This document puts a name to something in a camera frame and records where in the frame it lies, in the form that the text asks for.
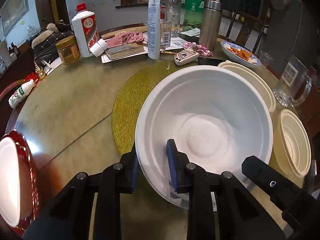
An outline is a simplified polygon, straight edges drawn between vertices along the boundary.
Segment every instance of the screw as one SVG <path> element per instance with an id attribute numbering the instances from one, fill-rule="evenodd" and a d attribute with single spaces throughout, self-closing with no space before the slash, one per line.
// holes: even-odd
<path id="1" fill-rule="evenodd" d="M 276 185 L 276 182 L 273 180 L 270 182 L 270 187 L 274 187 Z"/>
<path id="2" fill-rule="evenodd" d="M 194 169 L 196 168 L 196 165 L 195 165 L 194 163 L 188 163 L 188 164 L 186 165 L 186 167 L 187 167 L 187 169 L 189 169 L 189 170 L 194 170 Z"/>
<path id="3" fill-rule="evenodd" d="M 123 167 L 123 165 L 122 165 L 121 163 L 116 163 L 116 164 L 113 165 L 113 168 L 114 168 L 115 170 L 121 170 L 122 167 Z"/>
<path id="4" fill-rule="evenodd" d="M 84 179 L 87 175 L 85 174 L 85 172 L 79 172 L 77 174 L 77 179 Z"/>
<path id="5" fill-rule="evenodd" d="M 223 177 L 225 177 L 226 179 L 230 179 L 233 176 L 233 174 L 230 171 L 225 171 L 223 173 Z"/>

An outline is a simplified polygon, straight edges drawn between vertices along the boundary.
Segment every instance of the green glass bottle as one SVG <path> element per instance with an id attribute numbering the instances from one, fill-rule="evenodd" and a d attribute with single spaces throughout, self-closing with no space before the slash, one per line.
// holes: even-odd
<path id="1" fill-rule="evenodd" d="M 183 31 L 201 28 L 204 0 L 186 0 Z"/>

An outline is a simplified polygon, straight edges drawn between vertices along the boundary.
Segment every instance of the paper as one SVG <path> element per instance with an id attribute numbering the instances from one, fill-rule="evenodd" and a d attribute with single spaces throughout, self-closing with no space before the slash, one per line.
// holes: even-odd
<path id="1" fill-rule="evenodd" d="M 184 35 L 187 35 L 187 36 L 197 36 L 197 35 L 200 35 L 200 29 L 198 28 L 194 28 L 190 31 L 185 31 L 185 32 L 182 32 L 181 34 L 184 34 Z"/>
<path id="2" fill-rule="evenodd" d="M 147 42 L 148 42 L 148 34 L 144 33 L 143 36 L 145 37 L 145 40 L 143 41 L 143 43 L 147 44 Z M 186 41 L 184 39 L 182 39 L 182 38 L 179 38 L 179 37 L 171 38 L 170 47 L 165 48 L 165 50 L 181 49 L 184 42 L 186 42 Z M 143 47 L 143 48 L 144 48 L 143 52 L 139 52 L 139 53 L 132 54 L 132 55 L 129 55 L 129 56 L 126 56 L 126 57 L 122 57 L 122 58 L 133 57 L 133 56 L 137 56 L 137 55 L 148 53 L 148 47 Z M 102 63 L 108 63 L 108 62 L 111 62 L 111 61 L 114 61 L 114 60 L 109 59 L 108 56 L 105 53 L 103 53 L 101 55 Z"/>
<path id="3" fill-rule="evenodd" d="M 62 64 L 61 58 L 58 57 L 50 64 L 50 67 L 46 65 L 43 70 L 47 75 L 49 75 L 57 66 L 60 66 L 61 64 Z"/>

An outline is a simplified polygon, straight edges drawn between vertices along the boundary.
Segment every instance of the stainless steel thermos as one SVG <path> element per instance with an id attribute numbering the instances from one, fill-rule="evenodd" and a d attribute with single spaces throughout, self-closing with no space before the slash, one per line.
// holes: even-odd
<path id="1" fill-rule="evenodd" d="M 222 4 L 213 0 L 206 0 L 202 15 L 199 44 L 213 51 L 217 41 L 222 17 Z"/>

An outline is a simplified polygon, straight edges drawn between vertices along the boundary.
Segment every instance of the gold placemat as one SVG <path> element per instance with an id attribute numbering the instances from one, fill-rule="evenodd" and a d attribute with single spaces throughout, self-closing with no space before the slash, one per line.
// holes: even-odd
<path id="1" fill-rule="evenodd" d="M 140 109 L 153 88 L 171 73 L 197 65 L 197 62 L 177 66 L 165 61 L 135 73 L 120 89 L 112 108 L 111 129 L 119 153 L 130 152 Z"/>

